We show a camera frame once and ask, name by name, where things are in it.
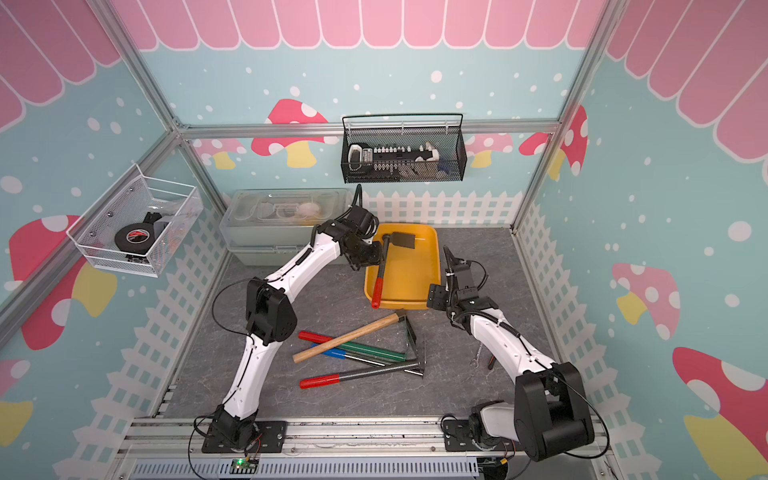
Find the red-handled small hoe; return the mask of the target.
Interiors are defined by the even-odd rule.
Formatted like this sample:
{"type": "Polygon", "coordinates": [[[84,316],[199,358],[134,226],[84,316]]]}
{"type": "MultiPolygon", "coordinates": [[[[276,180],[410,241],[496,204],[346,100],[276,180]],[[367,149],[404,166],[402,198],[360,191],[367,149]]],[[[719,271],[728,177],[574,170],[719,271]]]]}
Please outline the red-handled small hoe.
{"type": "Polygon", "coordinates": [[[401,247],[406,249],[415,248],[415,236],[405,232],[393,232],[391,234],[384,234],[381,240],[381,259],[378,265],[378,272],[374,283],[373,295],[371,299],[371,306],[374,309],[379,309],[382,300],[384,277],[386,273],[387,258],[389,247],[394,245],[395,247],[401,247]]]}

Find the wooden-handled hatchet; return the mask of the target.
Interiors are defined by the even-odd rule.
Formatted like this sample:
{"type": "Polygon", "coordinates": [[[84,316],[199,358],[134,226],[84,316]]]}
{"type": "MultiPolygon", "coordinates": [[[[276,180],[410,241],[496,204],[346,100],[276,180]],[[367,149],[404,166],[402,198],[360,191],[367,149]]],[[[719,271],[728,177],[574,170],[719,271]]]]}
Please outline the wooden-handled hatchet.
{"type": "Polygon", "coordinates": [[[301,362],[304,362],[310,358],[313,358],[317,355],[320,355],[330,349],[336,348],[343,343],[347,343],[350,341],[353,341],[357,338],[360,338],[362,336],[368,335],[370,333],[379,331],[383,328],[386,328],[388,326],[394,325],[399,323],[400,321],[405,320],[407,317],[407,313],[404,310],[396,311],[395,313],[392,313],[386,317],[383,317],[379,320],[376,320],[370,324],[367,324],[363,327],[360,327],[356,330],[353,330],[351,332],[348,332],[344,335],[332,338],[331,340],[328,340],[326,342],[322,342],[318,344],[317,346],[314,346],[310,349],[307,349],[305,351],[302,351],[300,353],[295,354],[292,359],[293,362],[298,364],[301,362]]]}

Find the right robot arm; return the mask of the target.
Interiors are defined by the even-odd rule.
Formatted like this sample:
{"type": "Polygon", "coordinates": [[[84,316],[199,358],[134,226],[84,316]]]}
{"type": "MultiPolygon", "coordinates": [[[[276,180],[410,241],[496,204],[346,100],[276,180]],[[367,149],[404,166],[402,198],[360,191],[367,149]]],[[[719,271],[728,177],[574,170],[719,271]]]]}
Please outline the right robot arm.
{"type": "Polygon", "coordinates": [[[476,281],[474,260],[443,248],[443,284],[432,284],[427,306],[443,311],[456,329],[465,331],[489,350],[514,384],[513,401],[475,406],[468,417],[475,447],[521,447],[533,461],[567,455],[584,460],[605,456],[610,449],[607,423],[589,402],[579,370],[542,353],[505,317],[498,304],[483,294],[488,275],[476,281]],[[579,454],[596,440],[594,424],[605,432],[605,445],[594,454],[579,454]]]}

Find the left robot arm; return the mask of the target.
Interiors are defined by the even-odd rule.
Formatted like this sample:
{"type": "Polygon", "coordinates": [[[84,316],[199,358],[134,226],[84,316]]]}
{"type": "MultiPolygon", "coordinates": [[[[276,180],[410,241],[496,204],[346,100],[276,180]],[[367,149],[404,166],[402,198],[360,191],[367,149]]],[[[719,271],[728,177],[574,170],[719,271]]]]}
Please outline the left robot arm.
{"type": "Polygon", "coordinates": [[[383,248],[373,239],[378,226],[378,218],[363,205],[362,186],[357,185],[349,207],[314,226],[308,244],[284,266],[247,282],[243,356],[224,400],[205,416],[211,421],[206,438],[245,453],[256,445],[263,384],[277,350],[297,326],[293,302],[323,268],[340,257],[355,271],[379,264],[383,248]]]}

